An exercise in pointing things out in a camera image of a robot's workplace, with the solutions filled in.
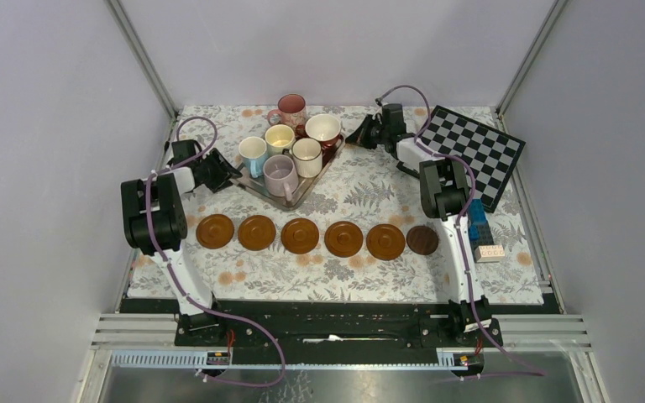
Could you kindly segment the brown wooden coaster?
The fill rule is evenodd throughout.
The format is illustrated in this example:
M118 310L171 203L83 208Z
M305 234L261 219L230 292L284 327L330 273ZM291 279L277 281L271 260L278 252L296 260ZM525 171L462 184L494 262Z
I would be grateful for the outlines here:
M398 258L406 247L403 232L391 224L379 224L367 233L365 244L373 257L380 260Z
M275 236L275 224L263 215L247 217L239 225L238 240L247 250L267 249L274 242Z
M306 254L318 245L318 227L306 218L292 219L281 230L281 242L293 254Z
M341 258L356 255L362 248L363 240L364 235L361 229L349 221L333 223L324 235L327 250Z
M223 214L204 217L196 229L198 243L206 249L220 249L233 238L233 221Z

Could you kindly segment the metal serving tray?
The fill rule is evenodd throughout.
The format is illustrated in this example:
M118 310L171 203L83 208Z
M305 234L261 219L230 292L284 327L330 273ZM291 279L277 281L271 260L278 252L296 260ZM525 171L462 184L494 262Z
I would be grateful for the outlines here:
M342 152L345 145L345 137L339 134L335 138L335 143L332 147L322 148L322 168L321 171L310 178L298 176L298 187L291 193L291 198L286 199L284 196L275 196L266 189L265 179L263 176L253 178L248 168L244 163L237 167L241 173L239 178L234 178L231 182L248 193L257 196L261 200L272 204L274 207L283 211L292 211L297 209L309 196L314 189L315 185L323 178L326 171L330 168L332 163L336 160Z

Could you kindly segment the dark walnut round coaster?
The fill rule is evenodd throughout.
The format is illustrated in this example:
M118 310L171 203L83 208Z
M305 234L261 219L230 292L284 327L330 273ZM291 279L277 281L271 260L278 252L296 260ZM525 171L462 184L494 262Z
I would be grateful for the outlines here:
M406 244L415 254L428 256L437 250L439 236L434 229L419 225L407 232Z

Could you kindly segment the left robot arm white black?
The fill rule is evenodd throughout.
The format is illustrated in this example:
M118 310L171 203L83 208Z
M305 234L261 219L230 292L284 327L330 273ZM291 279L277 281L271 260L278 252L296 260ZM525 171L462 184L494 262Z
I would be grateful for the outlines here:
M196 140L175 141L170 164L145 179L120 185L124 236L133 249L147 255L174 288L181 315L212 309L214 294L195 270L186 251L188 234L181 196L199 186L217 192L241 176L215 148Z

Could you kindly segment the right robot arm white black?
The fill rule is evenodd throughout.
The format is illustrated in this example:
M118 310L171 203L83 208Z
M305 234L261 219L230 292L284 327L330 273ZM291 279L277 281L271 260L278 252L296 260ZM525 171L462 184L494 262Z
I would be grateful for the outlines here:
M453 342L468 346L490 325L479 309L487 302L478 281L469 241L468 210L475 193L475 175L458 156L445 154L423 143L419 133L406 130L402 105L390 103L377 114L368 114L347 136L349 144L375 149L384 147L401 165L418 174L422 210L434 221L441 238L450 247L456 271L457 295L452 308L448 335Z

